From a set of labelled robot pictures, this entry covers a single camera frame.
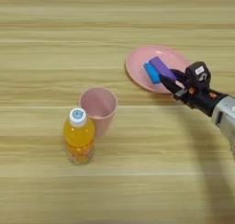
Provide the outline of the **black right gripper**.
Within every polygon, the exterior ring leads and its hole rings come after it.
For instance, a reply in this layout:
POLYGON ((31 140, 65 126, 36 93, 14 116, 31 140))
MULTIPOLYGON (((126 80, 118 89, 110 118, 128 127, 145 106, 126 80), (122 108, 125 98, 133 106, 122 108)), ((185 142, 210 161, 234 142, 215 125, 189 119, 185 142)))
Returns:
POLYGON ((176 84, 167 76, 160 75, 164 87, 174 94, 175 99, 182 101, 190 108, 200 110, 209 117, 212 116, 216 105, 227 96, 224 93, 211 89, 209 81, 206 79, 186 79, 185 73, 177 69, 171 69, 171 72, 183 86, 176 84))

